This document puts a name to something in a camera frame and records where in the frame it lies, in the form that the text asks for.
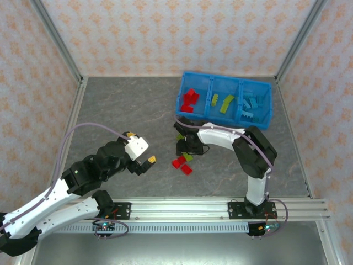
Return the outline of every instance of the red lego brick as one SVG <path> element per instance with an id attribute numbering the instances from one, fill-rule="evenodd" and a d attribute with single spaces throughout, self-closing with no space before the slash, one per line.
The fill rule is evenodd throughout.
<path id="1" fill-rule="evenodd" d="M 195 93 L 196 93 L 196 91 L 194 89 L 190 88 L 186 94 L 188 95 L 188 97 L 192 98 Z"/>
<path id="2" fill-rule="evenodd" d="M 189 105 L 190 102 L 192 101 L 192 98 L 194 97 L 194 94 L 196 91 L 192 88 L 190 88 L 186 94 L 184 94 L 184 104 Z"/>
<path id="3" fill-rule="evenodd" d="M 190 113 L 192 113 L 192 112 L 194 111 L 194 108 L 183 104 L 183 105 L 181 106 L 180 110 L 181 110 L 182 112 L 190 112 Z"/>
<path id="4" fill-rule="evenodd" d="M 174 161 L 172 162 L 172 165 L 173 165 L 175 168 L 179 168 L 181 164 L 178 162 L 178 160 L 174 160 Z"/>
<path id="5" fill-rule="evenodd" d="M 184 105 L 189 105 L 190 101 L 191 98 L 187 94 L 184 94 Z"/>
<path id="6" fill-rule="evenodd" d="M 181 167 L 181 171 L 188 176 L 192 172 L 192 169 L 187 164 L 185 164 Z"/>
<path id="7" fill-rule="evenodd" d="M 194 95 L 192 95 L 191 100 L 190 100 L 190 104 L 196 104 L 197 100 L 199 99 L 200 94 L 194 93 Z"/>
<path id="8" fill-rule="evenodd" d="M 186 163 L 186 158 L 185 156 L 179 156 L 177 161 L 182 165 Z"/>

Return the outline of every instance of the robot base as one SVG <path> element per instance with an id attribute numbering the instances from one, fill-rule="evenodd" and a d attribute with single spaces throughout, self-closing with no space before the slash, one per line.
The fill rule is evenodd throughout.
<path id="1" fill-rule="evenodd" d="M 276 204 L 265 200 L 259 206 L 251 205 L 245 199 L 244 202 L 228 203 L 229 219 L 273 219 L 277 218 Z"/>

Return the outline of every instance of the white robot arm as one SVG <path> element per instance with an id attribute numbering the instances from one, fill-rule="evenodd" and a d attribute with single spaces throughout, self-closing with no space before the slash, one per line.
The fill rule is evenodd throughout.
<path id="1" fill-rule="evenodd" d="M 174 127 L 185 137 L 176 145 L 177 155 L 184 152 L 203 155 L 204 145 L 208 144 L 234 151 L 242 169 L 248 175 L 248 191 L 243 210 L 250 218 L 263 215 L 268 197 L 266 179 L 269 177 L 277 152 L 257 127 L 232 129 L 212 123 L 201 123 L 200 126 L 195 126 L 185 117 L 177 119 Z"/>
<path id="2" fill-rule="evenodd" d="M 56 210 L 98 189 L 103 181 L 116 173 L 128 169 L 140 175 L 155 164 L 154 156 L 143 164 L 136 161 L 147 150 L 148 143 L 130 132 L 124 134 L 130 139 L 118 138 L 117 141 L 108 142 L 98 149 L 96 155 L 87 156 L 64 171 L 46 197 L 48 189 L 19 209 L 11 213 L 0 213 L 0 250 L 10 256 L 17 256 L 33 248 L 37 240 L 68 224 L 110 214 L 114 203 L 103 190 L 95 192 L 79 204 Z M 45 200 L 35 209 L 18 218 L 43 198 Z"/>

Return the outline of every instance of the blue bin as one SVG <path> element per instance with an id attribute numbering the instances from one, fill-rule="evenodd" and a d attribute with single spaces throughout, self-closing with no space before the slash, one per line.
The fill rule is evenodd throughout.
<path id="1" fill-rule="evenodd" d="M 192 113 L 180 111 L 184 103 L 184 94 L 189 89 L 194 89 L 200 94 L 199 100 Z M 218 94 L 215 107 L 211 106 L 214 94 Z M 220 112 L 223 100 L 232 95 L 235 97 L 229 104 L 225 114 Z M 253 117 L 243 116 L 243 98 L 250 104 L 249 98 L 259 101 L 257 108 L 244 109 L 252 113 Z M 268 129 L 272 119 L 272 85 L 267 82 L 252 81 L 225 76 L 215 76 L 206 73 L 185 71 L 181 79 L 176 113 L 192 120 L 208 120 L 216 124 L 241 126 L 247 128 L 255 125 L 260 129 Z"/>

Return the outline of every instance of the wallpaper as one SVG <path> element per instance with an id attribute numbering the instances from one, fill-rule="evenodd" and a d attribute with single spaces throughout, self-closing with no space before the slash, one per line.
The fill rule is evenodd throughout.
<path id="1" fill-rule="evenodd" d="M 77 82 L 28 0 L 0 1 L 0 17 L 0 211 L 9 212 L 47 187 Z"/>
<path id="2" fill-rule="evenodd" d="M 353 5 L 330 0 L 281 83 L 315 195 L 329 199 L 353 261 Z"/>
<path id="3" fill-rule="evenodd" d="M 89 76 L 274 76 L 314 2 L 44 0 Z"/>

